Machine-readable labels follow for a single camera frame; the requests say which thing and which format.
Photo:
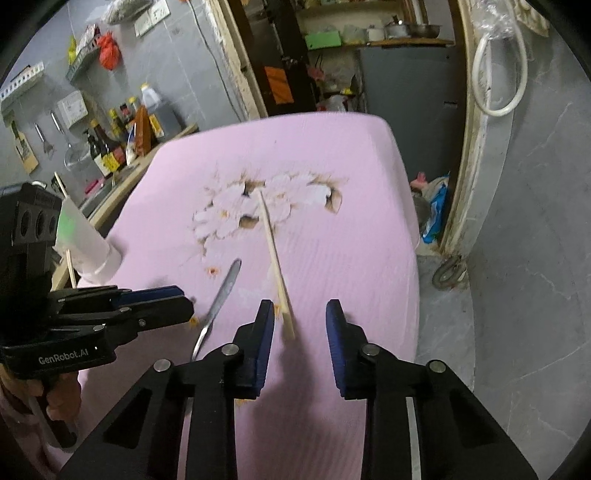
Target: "chopstick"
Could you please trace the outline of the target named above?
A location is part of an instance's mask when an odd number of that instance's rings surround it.
[[[271,219],[269,218],[269,210],[267,210],[267,204],[263,198],[262,191],[256,189],[256,195],[258,196],[259,206],[261,210],[261,218],[265,225],[265,236],[267,237],[267,246],[269,247],[269,254],[271,255],[271,265],[275,273],[275,280],[277,282],[277,291],[279,294],[279,303],[281,316],[283,317],[284,334],[288,339],[295,339],[296,332],[294,330],[294,315],[291,309],[290,298],[287,295],[287,289],[285,287],[285,280],[281,274],[281,265],[279,263],[279,255],[277,254],[277,247],[275,245],[275,239],[273,237],[273,230],[271,229]]]
[[[60,186],[60,190],[61,190],[61,192],[63,193],[64,197],[67,197],[67,196],[68,196],[68,194],[67,194],[67,192],[66,192],[66,187],[64,187],[64,184],[63,184],[63,182],[61,181],[61,178],[60,178],[60,176],[57,174],[57,172],[56,172],[56,171],[55,171],[53,174],[54,174],[54,175],[55,175],[55,177],[56,177],[57,184]]]
[[[72,265],[72,253],[70,249],[66,250],[66,261],[68,262],[68,273],[70,274],[70,283],[72,288],[76,288],[76,276],[74,275],[74,265]]]
[[[57,180],[57,184],[60,186],[60,190],[63,193],[63,196],[65,198],[68,198],[68,194],[66,192],[66,187],[64,187],[63,182],[61,181],[60,176],[57,174],[57,172],[55,171],[53,173],[56,177]],[[74,274],[74,265],[72,264],[72,253],[70,252],[70,249],[66,250],[66,262],[68,263],[68,273],[70,274],[70,283],[72,284],[72,288],[76,288],[76,276]]]

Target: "wooden cutting board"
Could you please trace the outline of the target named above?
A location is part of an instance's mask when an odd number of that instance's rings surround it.
[[[17,155],[21,159],[25,171],[31,173],[37,168],[39,162],[29,145],[27,137],[25,137],[22,132],[18,131],[17,124],[14,120],[11,122],[11,129],[14,136],[14,148],[17,151]]]

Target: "coiled white cable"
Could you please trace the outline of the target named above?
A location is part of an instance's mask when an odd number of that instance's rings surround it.
[[[483,113],[490,116],[505,116],[508,113],[511,113],[519,102],[523,98],[525,93],[525,87],[527,86],[527,50],[525,49],[525,41],[523,39],[523,35],[521,33],[521,28],[517,24],[517,19],[515,17],[515,12],[513,11],[513,6],[509,3],[509,0],[505,0],[507,4],[507,8],[509,9],[509,14],[513,19],[515,24],[515,36],[517,37],[517,46],[519,50],[519,60],[521,62],[521,78],[519,79],[519,87],[517,88],[517,92],[507,106],[498,109],[498,110],[491,110],[486,106],[486,100],[484,94],[480,91],[480,82],[479,82],[479,74],[480,74],[480,64],[482,63],[482,58],[484,56],[484,52],[486,50],[486,46],[488,42],[491,40],[491,34],[485,33],[480,42],[478,42],[478,47],[476,49],[476,54],[474,55],[474,63],[472,64],[472,91],[474,92],[474,98],[476,99],[476,104],[478,108],[482,110]]]

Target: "floral pattern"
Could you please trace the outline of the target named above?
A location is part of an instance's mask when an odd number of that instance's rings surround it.
[[[282,174],[266,181],[239,181],[227,186],[218,183],[207,189],[212,198],[210,205],[193,215],[197,240],[207,248],[212,241],[231,236],[241,227],[241,221],[256,222],[259,204],[252,195],[254,188],[262,191],[272,223],[287,220],[293,207],[327,206],[335,193],[326,182],[318,181],[312,174]]]

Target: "red plastic bag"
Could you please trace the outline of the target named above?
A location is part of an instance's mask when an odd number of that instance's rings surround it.
[[[111,32],[107,32],[96,43],[100,47],[100,64],[107,70],[115,70],[121,60],[121,51]]]

